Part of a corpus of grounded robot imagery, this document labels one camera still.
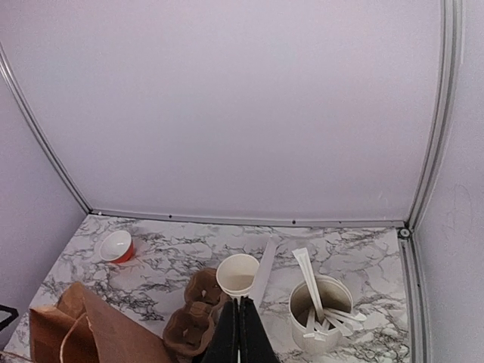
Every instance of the small bowl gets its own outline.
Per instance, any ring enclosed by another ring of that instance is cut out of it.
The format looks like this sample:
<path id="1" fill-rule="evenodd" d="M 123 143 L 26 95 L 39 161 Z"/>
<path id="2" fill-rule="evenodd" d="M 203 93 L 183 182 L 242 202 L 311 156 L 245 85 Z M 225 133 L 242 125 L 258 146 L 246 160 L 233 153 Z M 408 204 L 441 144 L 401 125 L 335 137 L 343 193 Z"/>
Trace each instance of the small bowl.
<path id="1" fill-rule="evenodd" d="M 121 263 L 131 259 L 134 251 L 129 232 L 116 231 L 102 241 L 99 256 L 106 262 Z"/>

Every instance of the white paper cup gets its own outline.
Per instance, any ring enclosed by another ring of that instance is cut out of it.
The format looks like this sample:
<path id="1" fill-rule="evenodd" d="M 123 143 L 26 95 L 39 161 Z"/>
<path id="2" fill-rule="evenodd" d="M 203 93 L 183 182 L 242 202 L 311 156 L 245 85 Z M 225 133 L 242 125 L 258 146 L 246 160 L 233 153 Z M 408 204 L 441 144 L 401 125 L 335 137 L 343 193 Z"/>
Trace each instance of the white paper cup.
<path id="1" fill-rule="evenodd" d="M 323 308 L 333 308 L 343 312 L 351 312 L 353 310 L 353 297 L 345 285 L 329 276 L 316 275 L 315 278 Z M 306 332 L 306 322 L 311 307 L 311 295 L 305 281 L 303 281 L 294 287 L 289 298 L 293 339 L 304 352 L 312 355 L 322 355 L 332 351 L 343 335 L 333 327 L 333 329 L 328 331 L 326 341 L 305 338 L 303 335 Z"/>
<path id="2" fill-rule="evenodd" d="M 240 253 L 227 257 L 217 268 L 217 283 L 232 299 L 249 295 L 259 261 L 251 255 Z"/>

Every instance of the white plastic spoon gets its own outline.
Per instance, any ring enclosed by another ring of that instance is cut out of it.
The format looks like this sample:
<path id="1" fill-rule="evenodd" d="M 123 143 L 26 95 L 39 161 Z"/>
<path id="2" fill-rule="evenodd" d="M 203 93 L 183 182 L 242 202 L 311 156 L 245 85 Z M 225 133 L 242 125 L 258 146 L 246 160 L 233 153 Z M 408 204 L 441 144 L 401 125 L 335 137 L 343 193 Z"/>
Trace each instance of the white plastic spoon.
<path id="1" fill-rule="evenodd" d="M 336 329 L 338 329 L 344 337 L 349 337 L 350 335 L 353 335 L 354 329 L 351 325 L 344 325 L 340 321 L 338 321 L 335 318 L 332 318 L 330 316 L 327 316 L 326 319 L 334 325 Z"/>
<path id="2" fill-rule="evenodd" d="M 342 312 L 341 310 L 336 310 L 336 309 L 332 309 L 332 308 L 326 308 L 324 310 L 324 313 L 331 313 L 333 315 L 339 315 L 343 318 L 346 318 L 346 319 L 349 319 L 349 320 L 353 320 L 353 321 L 358 321 L 358 322 L 362 322 L 362 321 L 366 321 L 366 316 L 364 316 L 362 313 L 358 313 L 356 315 L 353 315 L 353 314 L 349 314 L 348 312 Z"/>
<path id="3" fill-rule="evenodd" d="M 315 308 L 310 308 L 308 321 L 306 323 L 306 332 L 304 333 L 303 337 L 305 338 L 314 338 L 315 337 Z"/>
<path id="4" fill-rule="evenodd" d="M 315 306 L 316 315 L 319 321 L 324 320 L 323 304 L 321 303 L 321 297 L 319 296 L 318 285 L 316 284 L 315 274 L 312 270 L 311 259 L 307 248 L 300 248 L 293 251 L 294 257 L 296 257 L 299 267 L 301 268 L 302 275 L 308 286 L 309 294 L 311 295 L 312 303 Z"/>

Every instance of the marble countertop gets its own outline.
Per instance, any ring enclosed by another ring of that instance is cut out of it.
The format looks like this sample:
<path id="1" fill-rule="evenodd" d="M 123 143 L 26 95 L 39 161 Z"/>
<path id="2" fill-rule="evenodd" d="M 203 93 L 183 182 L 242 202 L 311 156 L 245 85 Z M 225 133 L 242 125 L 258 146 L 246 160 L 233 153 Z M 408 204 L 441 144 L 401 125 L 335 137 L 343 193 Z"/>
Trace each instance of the marble countertop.
<path id="1" fill-rule="evenodd" d="M 102 262 L 99 242 L 120 229 L 133 235 L 135 257 L 121 265 Z M 81 281 L 161 335 L 169 316 L 183 306 L 185 285 L 194 272 L 216 267 L 234 253 L 260 260 L 270 234 L 279 244 L 260 315 L 283 363 L 410 361 L 405 285 L 394 228 L 268 228 L 88 216 L 31 306 L 54 304 L 72 282 Z M 313 269 L 341 280 L 352 292 L 355 308 L 368 316 L 364 330 L 319 357 L 301 352 L 291 336 L 287 303 L 303 279 L 291 251 L 300 247 L 308 248 Z M 27 314 L 5 350 L 29 355 Z"/>

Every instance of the white wall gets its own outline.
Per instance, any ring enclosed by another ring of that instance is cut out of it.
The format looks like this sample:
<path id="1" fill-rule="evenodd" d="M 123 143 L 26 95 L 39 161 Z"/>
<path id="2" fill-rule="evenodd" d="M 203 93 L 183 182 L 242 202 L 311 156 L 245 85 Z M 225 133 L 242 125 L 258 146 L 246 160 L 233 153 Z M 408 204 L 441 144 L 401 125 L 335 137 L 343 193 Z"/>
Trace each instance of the white wall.
<path id="1" fill-rule="evenodd" d="M 0 304 L 26 311 L 84 216 L 0 77 Z"/>
<path id="2" fill-rule="evenodd" d="M 0 39 L 94 208 L 403 219 L 439 4 L 4 0 Z"/>
<path id="3" fill-rule="evenodd" d="M 484 3 L 467 0 L 464 64 L 442 169 L 417 230 L 435 363 L 482 361 Z"/>

